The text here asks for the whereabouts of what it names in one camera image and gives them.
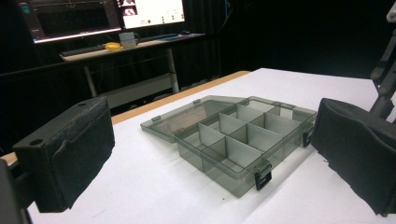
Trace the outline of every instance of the black fabric cover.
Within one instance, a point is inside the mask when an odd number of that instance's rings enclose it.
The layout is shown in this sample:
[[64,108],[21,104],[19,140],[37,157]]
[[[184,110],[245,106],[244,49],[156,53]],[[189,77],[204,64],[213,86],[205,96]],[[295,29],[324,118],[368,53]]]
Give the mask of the black fabric cover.
[[322,99],[311,144],[376,214],[396,212],[396,125]]
[[14,146],[21,168],[32,176],[40,212],[71,208],[91,184],[115,145],[107,100],[72,106]]

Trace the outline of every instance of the cup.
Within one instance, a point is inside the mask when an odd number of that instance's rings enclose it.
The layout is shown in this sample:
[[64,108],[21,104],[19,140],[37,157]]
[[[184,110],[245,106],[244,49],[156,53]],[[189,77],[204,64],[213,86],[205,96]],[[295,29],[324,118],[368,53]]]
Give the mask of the cup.
[[121,33],[119,34],[120,43],[124,49],[132,49],[139,44],[140,35],[135,34],[134,32],[129,33]]

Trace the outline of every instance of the keyboard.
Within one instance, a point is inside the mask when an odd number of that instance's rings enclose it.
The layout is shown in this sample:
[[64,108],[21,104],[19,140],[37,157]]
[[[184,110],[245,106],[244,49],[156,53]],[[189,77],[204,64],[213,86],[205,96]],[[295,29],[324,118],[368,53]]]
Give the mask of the keyboard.
[[177,35],[178,34],[165,34],[165,35],[154,35],[154,36],[143,37],[143,38],[140,38],[139,43],[149,42],[149,41],[158,40],[158,39],[164,39],[164,38],[173,37],[173,36],[177,36]]
[[82,54],[82,53],[94,52],[94,51],[101,50],[101,49],[106,49],[105,45],[97,45],[97,46],[88,47],[88,48],[84,48],[84,49],[72,49],[72,50],[61,52],[60,55],[63,57],[68,57],[68,56],[73,56],[73,55]]

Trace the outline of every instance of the desk leg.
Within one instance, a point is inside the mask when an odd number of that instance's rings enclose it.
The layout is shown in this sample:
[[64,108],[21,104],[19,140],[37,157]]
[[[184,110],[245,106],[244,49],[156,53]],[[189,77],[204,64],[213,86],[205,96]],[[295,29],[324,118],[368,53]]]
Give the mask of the desk leg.
[[176,69],[175,69],[175,63],[173,60],[172,49],[166,50],[166,57],[168,59],[169,77],[171,79],[172,90],[173,90],[173,93],[178,93],[179,88],[178,88],[178,83],[177,83],[177,74],[176,74]]
[[84,66],[84,73],[85,73],[85,77],[87,77],[88,84],[90,85],[91,95],[92,97],[96,97],[97,96],[96,88],[95,85],[93,85],[90,68],[88,66]]

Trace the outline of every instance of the monitor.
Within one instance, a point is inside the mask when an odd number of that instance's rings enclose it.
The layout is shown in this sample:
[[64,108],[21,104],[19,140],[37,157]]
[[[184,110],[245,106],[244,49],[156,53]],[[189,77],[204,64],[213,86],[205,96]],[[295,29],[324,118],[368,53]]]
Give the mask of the monitor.
[[124,29],[184,21],[183,0],[117,0]]
[[121,29],[113,0],[15,1],[36,44]]

